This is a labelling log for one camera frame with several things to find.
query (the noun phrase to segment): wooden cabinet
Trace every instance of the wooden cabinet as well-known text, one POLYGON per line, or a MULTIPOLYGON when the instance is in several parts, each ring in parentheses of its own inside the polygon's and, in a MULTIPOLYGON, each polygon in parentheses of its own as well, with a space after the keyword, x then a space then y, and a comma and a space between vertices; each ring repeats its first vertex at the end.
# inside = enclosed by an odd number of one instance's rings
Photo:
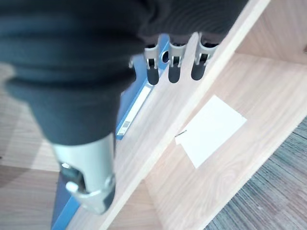
MULTIPOLYGON (((96 216, 79 208, 67 229, 203 229, 307 115, 306 6, 304 0, 250 0, 201 81, 190 77, 194 35, 180 81, 171 84, 165 71, 117 142, 117 192, 110 210, 96 216), (174 137, 213 95, 247 122, 195 169, 174 137)), ((27 109, 0 103, 6 108, 0 118, 11 120, 9 136, 0 134, 6 154, 1 164, 57 173, 50 146, 27 109), (24 145, 29 151, 20 154, 24 145)))

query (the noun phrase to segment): prosthetic hand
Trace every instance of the prosthetic hand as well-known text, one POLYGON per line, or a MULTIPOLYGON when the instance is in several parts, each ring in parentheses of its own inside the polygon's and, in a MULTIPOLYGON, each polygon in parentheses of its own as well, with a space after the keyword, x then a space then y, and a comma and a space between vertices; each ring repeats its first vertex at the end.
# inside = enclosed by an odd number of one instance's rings
POLYGON ((247 0, 53 0, 0 3, 0 61, 14 77, 7 91, 26 101, 51 142, 67 190, 102 214, 115 195, 115 127, 120 95, 144 53, 148 81, 159 81, 159 34, 170 36, 169 80, 199 32, 191 76, 200 80, 217 44, 247 0))

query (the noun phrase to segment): grey mechanical part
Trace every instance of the grey mechanical part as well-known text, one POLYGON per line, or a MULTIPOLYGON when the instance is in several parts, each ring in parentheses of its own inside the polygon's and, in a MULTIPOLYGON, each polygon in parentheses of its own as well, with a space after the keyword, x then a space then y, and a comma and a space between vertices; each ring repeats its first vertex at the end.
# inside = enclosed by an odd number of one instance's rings
POLYGON ((144 56, 146 59, 147 79, 151 85, 159 82, 159 45, 150 45, 145 48, 144 56))
POLYGON ((171 83, 176 83, 180 78, 180 68, 186 52, 186 44, 169 44, 169 70, 168 79, 171 83))
POLYGON ((81 205, 96 214, 112 204, 116 179, 113 169, 114 134, 76 146, 52 145, 66 189, 81 205))
POLYGON ((182 45, 176 45, 176 44, 169 44, 169 60, 170 60, 170 67, 174 67, 176 65, 178 68, 181 67, 181 63, 184 57, 184 54, 186 52, 187 45, 182 44, 182 45))
POLYGON ((203 77, 206 66, 209 64, 210 59, 218 48, 218 44, 202 43, 201 36, 200 33, 195 52, 195 61, 191 72, 191 77, 196 81, 203 77))

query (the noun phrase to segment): wooden shelf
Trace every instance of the wooden shelf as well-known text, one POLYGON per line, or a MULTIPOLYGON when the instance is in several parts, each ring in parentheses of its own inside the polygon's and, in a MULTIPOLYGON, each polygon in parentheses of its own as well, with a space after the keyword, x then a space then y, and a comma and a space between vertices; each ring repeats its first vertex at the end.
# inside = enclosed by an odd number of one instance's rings
POLYGON ((198 169, 171 143, 146 178, 163 229, 201 230, 215 217, 307 115, 306 76, 304 65, 232 57, 187 121, 217 95, 247 122, 198 169))
POLYGON ((0 167, 0 229, 50 229, 58 172, 0 167))

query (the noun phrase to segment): wood grain surface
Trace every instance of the wood grain surface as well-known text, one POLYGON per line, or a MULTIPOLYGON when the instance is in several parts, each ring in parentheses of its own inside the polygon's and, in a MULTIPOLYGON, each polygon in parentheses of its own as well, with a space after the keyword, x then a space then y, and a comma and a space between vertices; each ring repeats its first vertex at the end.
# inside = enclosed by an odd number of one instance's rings
POLYGON ((206 77, 202 81, 193 81, 190 77, 197 38, 193 37, 190 40, 181 68, 180 81, 171 84, 166 70, 124 139, 117 143, 117 191, 111 208, 104 215, 96 216, 81 207, 68 229, 106 230, 109 227, 213 84, 268 3, 269 0, 249 1, 213 56, 211 64, 207 67, 206 77))
POLYGON ((303 120, 307 66, 235 54, 186 122, 214 94, 247 122, 198 169, 164 152, 146 184, 165 230, 203 229, 303 120))
POLYGON ((162 230, 144 181, 133 192, 108 230, 162 230))
POLYGON ((306 9, 306 0, 272 0, 237 52, 307 64, 306 9))
POLYGON ((58 175, 0 166, 0 229, 49 230, 58 175))
MULTIPOLYGON (((0 85, 12 74, 0 65, 0 85)), ((29 107, 0 87, 0 165, 59 171, 49 143, 43 138, 29 107)))

